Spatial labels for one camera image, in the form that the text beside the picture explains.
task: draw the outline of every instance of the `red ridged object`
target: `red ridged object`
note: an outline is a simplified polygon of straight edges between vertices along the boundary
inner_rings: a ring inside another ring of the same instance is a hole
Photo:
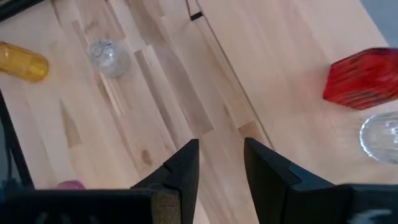
[[[335,62],[323,98],[357,110],[398,99],[398,49],[368,49]]]

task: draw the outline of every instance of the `wood grain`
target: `wood grain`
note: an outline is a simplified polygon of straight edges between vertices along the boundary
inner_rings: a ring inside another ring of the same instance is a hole
[[[86,54],[102,38],[130,56],[118,79]],[[185,1],[44,1],[2,22],[0,39],[50,61],[40,83],[0,76],[37,188],[78,179],[126,189],[199,138],[195,223],[257,222],[243,139],[269,142],[205,18],[191,22]]]
[[[354,111],[322,99],[331,63],[387,45],[359,0],[198,2],[276,151],[337,184],[398,183],[398,167],[359,144],[364,120],[398,103]]]

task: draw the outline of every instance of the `clear glass jar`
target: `clear glass jar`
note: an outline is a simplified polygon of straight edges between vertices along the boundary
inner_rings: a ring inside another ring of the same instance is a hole
[[[398,165],[398,112],[376,114],[367,119],[359,139],[370,157]]]
[[[88,48],[92,62],[110,78],[119,78],[130,69],[129,54],[112,40],[103,39]]]

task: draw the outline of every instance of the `light wood surface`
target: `light wood surface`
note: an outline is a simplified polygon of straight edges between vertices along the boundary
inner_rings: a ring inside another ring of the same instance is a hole
[[[125,76],[91,65],[86,49],[102,38],[128,51]],[[189,21],[184,0],[44,1],[0,23],[0,39],[50,61],[40,83],[0,75],[37,188],[71,179],[128,188],[199,138],[195,223],[257,222],[243,137],[269,143],[206,20]]]
[[[243,136],[334,183],[398,183],[398,167],[368,158],[358,141],[368,116],[398,103],[354,111],[321,98],[331,63],[387,45],[358,0],[189,3],[210,26],[190,22],[183,0],[45,1],[0,23],[1,40],[51,64],[38,84],[0,76],[38,188],[68,179],[126,188],[200,138],[195,222],[258,223]],[[130,54],[120,79],[86,55],[104,37]]]
[[[364,120],[322,100],[330,64],[386,46],[359,0],[198,0],[273,148],[334,183],[398,183],[398,166],[369,158]]]

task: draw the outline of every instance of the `pink object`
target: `pink object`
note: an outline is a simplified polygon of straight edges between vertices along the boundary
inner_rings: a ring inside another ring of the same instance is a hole
[[[85,190],[85,186],[79,180],[69,180],[57,185],[60,190]]]

